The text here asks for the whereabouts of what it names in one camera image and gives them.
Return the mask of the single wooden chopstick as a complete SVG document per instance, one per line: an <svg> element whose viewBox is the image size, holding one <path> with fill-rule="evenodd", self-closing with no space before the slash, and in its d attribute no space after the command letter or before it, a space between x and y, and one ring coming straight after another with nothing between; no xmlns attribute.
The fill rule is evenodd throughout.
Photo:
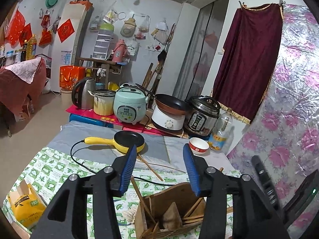
<svg viewBox="0 0 319 239"><path fill-rule="evenodd" d="M142 161L142 162L149 168L149 170L151 170L151 171L157 176L157 178L158 178L159 180L164 181L164 180L162 179L162 177L149 165L149 163L148 163L147 161L145 161L145 160L142 158L142 156L141 156L140 154L138 154L137 157L140 159L140 161Z"/></svg>

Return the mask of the yellow tissue pack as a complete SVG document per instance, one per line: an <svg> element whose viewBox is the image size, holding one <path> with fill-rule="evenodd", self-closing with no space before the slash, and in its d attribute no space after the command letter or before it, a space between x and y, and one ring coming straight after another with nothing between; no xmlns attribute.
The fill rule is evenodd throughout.
<svg viewBox="0 0 319 239"><path fill-rule="evenodd" d="M8 200L15 219L27 229L33 228L46 210L46 205L30 183L22 180Z"/></svg>

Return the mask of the wooden utensil holder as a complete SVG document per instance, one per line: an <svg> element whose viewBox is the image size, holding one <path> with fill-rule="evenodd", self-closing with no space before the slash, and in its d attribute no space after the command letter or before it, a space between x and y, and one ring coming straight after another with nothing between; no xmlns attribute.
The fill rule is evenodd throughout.
<svg viewBox="0 0 319 239"><path fill-rule="evenodd" d="M194 194L189 183L179 183L144 196L135 216L137 238L185 235L202 224L206 200Z"/></svg>

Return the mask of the red and white bowl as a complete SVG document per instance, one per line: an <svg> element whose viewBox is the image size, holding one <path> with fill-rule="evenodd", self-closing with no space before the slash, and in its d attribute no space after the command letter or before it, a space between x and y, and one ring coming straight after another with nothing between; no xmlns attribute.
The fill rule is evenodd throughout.
<svg viewBox="0 0 319 239"><path fill-rule="evenodd" d="M209 149L209 144L200 138L190 138L189 147L194 154L201 155L205 154Z"/></svg>

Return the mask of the yellow electric frying pan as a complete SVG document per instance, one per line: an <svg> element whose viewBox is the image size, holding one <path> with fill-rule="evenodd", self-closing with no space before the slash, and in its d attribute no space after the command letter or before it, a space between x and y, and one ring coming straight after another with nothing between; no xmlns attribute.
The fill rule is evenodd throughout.
<svg viewBox="0 0 319 239"><path fill-rule="evenodd" d="M113 146L117 151L126 154L132 146L136 146L137 152L141 152L145 146L144 137L133 131L119 131L112 139L87 137L83 140L88 145L108 145Z"/></svg>

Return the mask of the clear plastic bottle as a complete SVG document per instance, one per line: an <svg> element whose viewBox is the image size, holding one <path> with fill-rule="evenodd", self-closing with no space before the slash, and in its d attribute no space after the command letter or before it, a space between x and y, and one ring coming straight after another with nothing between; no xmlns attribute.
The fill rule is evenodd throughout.
<svg viewBox="0 0 319 239"><path fill-rule="evenodd" d="M221 151L226 140L229 137L232 128L232 109L227 108L226 112L221 114L217 119L211 132L208 144L214 151Z"/></svg>

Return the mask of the black electric pressure cooker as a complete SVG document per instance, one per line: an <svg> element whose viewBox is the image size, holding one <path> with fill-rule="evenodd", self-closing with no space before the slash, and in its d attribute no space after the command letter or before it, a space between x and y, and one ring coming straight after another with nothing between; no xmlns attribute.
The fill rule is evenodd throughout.
<svg viewBox="0 0 319 239"><path fill-rule="evenodd" d="M209 136L220 114L220 104L213 97L192 96L186 100L188 112L184 129L197 136Z"/></svg>

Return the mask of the white pot with lid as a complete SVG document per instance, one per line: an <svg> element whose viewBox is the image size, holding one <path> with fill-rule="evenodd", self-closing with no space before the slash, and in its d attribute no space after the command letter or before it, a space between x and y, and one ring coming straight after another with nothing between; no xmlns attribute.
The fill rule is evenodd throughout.
<svg viewBox="0 0 319 239"><path fill-rule="evenodd" d="M101 89L94 92L89 91L89 95L94 98L93 111L99 116L111 116L114 114L115 91Z"/></svg>

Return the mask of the mint green rice cooker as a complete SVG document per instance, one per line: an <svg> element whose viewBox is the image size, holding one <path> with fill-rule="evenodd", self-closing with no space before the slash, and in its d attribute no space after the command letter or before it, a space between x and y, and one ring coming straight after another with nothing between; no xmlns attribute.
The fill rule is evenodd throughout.
<svg viewBox="0 0 319 239"><path fill-rule="evenodd" d="M148 96L137 86L123 84L115 94L114 115L119 122L136 125L146 115Z"/></svg>

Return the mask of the white cooker with brown pan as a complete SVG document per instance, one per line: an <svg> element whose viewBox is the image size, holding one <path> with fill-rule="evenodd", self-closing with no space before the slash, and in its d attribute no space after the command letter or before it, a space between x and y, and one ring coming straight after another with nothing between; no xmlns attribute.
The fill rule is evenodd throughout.
<svg viewBox="0 0 319 239"><path fill-rule="evenodd" d="M185 101L167 94L156 94L151 120L153 125L165 132L176 133L183 129L188 105Z"/></svg>

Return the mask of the red cloth covered furniture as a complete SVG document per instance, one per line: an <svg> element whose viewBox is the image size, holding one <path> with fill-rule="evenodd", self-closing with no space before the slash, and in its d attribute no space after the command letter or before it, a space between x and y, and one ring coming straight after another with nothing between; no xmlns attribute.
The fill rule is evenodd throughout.
<svg viewBox="0 0 319 239"><path fill-rule="evenodd" d="M30 97L36 104L46 82L46 64L37 57L1 68L1 104L14 115L20 114Z"/></svg>

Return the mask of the pink thermos jug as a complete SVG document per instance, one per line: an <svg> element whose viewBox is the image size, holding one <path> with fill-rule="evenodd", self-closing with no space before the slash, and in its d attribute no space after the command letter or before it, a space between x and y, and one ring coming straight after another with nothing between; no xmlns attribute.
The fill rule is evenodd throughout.
<svg viewBox="0 0 319 239"><path fill-rule="evenodd" d="M116 43L115 48L113 49L112 61L116 63L121 63L126 53L127 45L125 44L125 41L123 39L119 39Z"/></svg>

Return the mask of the cooking oil bottle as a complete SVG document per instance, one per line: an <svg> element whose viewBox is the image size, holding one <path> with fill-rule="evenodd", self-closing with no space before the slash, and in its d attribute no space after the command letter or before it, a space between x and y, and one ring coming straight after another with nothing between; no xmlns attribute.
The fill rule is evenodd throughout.
<svg viewBox="0 0 319 239"><path fill-rule="evenodd" d="M26 60L31 60L35 58L37 47L37 39L36 35L33 34L29 41L27 42L27 50L26 50Z"/></svg>

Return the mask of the white refrigerator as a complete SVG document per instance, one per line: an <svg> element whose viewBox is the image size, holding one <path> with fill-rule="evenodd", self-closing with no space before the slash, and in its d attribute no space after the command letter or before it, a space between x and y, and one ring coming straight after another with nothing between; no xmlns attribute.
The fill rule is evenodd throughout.
<svg viewBox="0 0 319 239"><path fill-rule="evenodd" d="M56 34L51 51L51 79L50 85L53 92L59 92L60 67L76 65L82 52L84 36L86 34L93 8L87 9L81 3L67 3L62 11L58 29L65 33L73 30L65 40L61 41Z"/></svg>

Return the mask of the plastic drawer tower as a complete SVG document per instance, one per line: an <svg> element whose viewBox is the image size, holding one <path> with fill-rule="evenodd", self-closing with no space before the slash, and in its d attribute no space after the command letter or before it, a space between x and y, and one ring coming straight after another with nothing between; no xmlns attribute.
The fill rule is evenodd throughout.
<svg viewBox="0 0 319 239"><path fill-rule="evenodd" d="M114 25L110 23L102 23L100 25L93 50L93 59L106 60L108 58L108 49L113 34Z"/></svg>

